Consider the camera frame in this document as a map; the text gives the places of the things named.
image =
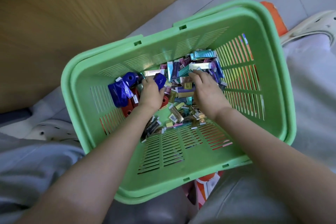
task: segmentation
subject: gray pants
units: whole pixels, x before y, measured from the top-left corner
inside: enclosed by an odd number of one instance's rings
[[[293,147],[336,170],[336,56],[327,36],[311,35],[284,47],[295,100]],[[79,145],[0,137],[0,223],[13,223],[71,165]],[[113,202],[105,223],[184,223],[193,215],[177,188],[140,205]],[[296,223],[258,168],[225,172],[191,223]]]

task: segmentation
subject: white sandal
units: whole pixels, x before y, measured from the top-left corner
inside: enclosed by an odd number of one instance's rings
[[[46,120],[36,125],[25,139],[64,141],[66,139],[78,140],[78,137],[71,123],[63,120]]]
[[[317,13],[305,19],[299,25],[280,37],[281,45],[296,38],[313,35],[325,34],[330,39],[330,47],[335,43],[336,38],[336,10],[329,10]]]

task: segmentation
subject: red plastic item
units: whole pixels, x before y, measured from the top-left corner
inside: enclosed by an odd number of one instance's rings
[[[132,88],[131,91],[132,91],[133,94],[137,97],[137,99],[138,99],[138,103],[139,103],[139,100],[140,100],[140,93],[139,93],[138,89],[137,89],[137,88]],[[133,108],[135,108],[135,107],[138,106],[138,103],[135,103],[134,98],[131,98],[131,102],[132,102],[132,106],[133,106]]]
[[[163,100],[162,100],[162,105],[161,108],[164,107],[165,105],[167,105],[169,102],[169,99],[166,95],[163,96]]]
[[[124,114],[125,118],[127,118],[127,116],[130,115],[131,112],[134,109],[133,105],[132,105],[132,102],[131,102],[131,99],[133,99],[133,98],[128,99],[128,105],[126,107],[121,107],[121,110],[123,111],[123,114]]]

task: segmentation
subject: barcode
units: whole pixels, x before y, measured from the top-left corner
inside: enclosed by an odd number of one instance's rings
[[[139,100],[138,100],[137,95],[134,95],[134,96],[133,96],[133,99],[134,99],[134,103],[135,103],[135,104],[139,103]]]
[[[169,116],[169,119],[171,119],[174,123],[177,122],[177,118],[176,118],[175,115],[173,115],[173,114],[171,114],[171,115]]]

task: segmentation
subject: forearm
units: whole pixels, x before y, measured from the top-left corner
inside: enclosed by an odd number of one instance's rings
[[[61,176],[19,223],[101,223],[152,115],[136,107],[109,138]]]
[[[336,219],[336,175],[288,146],[235,109],[216,119],[304,222]]]

